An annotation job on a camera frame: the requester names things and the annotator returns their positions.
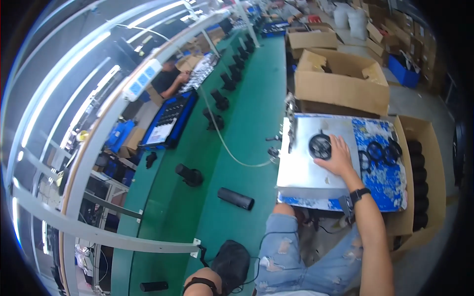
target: jeans shorts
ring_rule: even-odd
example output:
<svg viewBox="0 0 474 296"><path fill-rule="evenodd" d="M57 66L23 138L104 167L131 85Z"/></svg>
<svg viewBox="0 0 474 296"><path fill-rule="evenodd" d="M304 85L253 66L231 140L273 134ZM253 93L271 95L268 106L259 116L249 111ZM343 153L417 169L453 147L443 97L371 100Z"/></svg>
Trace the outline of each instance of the jeans shorts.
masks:
<svg viewBox="0 0 474 296"><path fill-rule="evenodd" d="M258 255L260 260L255 263L257 295L299 290L342 295L362 267L362 241L356 224L309 268L300 257L297 229L294 216L271 214L268 218Z"/></svg>

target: gray shirt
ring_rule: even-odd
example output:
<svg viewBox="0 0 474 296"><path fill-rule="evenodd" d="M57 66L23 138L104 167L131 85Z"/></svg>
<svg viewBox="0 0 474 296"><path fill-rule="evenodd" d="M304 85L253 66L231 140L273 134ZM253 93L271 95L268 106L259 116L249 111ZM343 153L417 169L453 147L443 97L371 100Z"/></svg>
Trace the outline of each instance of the gray shirt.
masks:
<svg viewBox="0 0 474 296"><path fill-rule="evenodd" d="M277 14L282 20L287 20L291 16L295 16L297 14L301 14L299 10L297 10L294 6L285 3L282 8L272 8L270 9L270 15Z"/></svg>

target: black monitor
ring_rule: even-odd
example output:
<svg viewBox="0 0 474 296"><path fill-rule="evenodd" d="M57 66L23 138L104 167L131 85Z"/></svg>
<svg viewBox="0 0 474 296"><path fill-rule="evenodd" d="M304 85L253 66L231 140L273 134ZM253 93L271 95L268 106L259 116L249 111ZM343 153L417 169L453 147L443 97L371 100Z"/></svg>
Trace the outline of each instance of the black monitor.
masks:
<svg viewBox="0 0 474 296"><path fill-rule="evenodd" d="M222 28L222 30L224 31L224 33L225 33L226 35L228 35L229 32L230 32L230 31L232 30L232 28L234 27L228 18L223 19L223 20L219 23L219 26Z"/></svg>

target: black watch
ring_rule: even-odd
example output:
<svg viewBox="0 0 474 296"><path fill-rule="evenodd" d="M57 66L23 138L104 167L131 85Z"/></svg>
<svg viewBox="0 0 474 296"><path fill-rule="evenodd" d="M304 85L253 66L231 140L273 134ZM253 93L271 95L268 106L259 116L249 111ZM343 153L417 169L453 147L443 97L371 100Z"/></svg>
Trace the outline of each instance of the black watch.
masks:
<svg viewBox="0 0 474 296"><path fill-rule="evenodd" d="M352 207L356 204L357 201L362 198L362 195L366 193L370 193L369 188L357 189L356 191L352 191L351 193L349 193L349 197L352 201Z"/></svg>

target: silver metal plate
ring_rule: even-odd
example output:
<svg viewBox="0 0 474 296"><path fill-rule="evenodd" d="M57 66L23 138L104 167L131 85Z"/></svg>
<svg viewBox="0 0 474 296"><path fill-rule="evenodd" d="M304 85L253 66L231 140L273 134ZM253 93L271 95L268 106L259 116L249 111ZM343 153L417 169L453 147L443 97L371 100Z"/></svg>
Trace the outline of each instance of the silver metal plate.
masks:
<svg viewBox="0 0 474 296"><path fill-rule="evenodd" d="M350 118L327 118L295 114L298 123L296 137L288 153L290 122L283 121L283 140L280 152L277 187L285 197L334 199L348 195L341 177L313 162L309 151L310 139L319 134L342 136L349 146L352 165L360 176L359 154Z"/></svg>

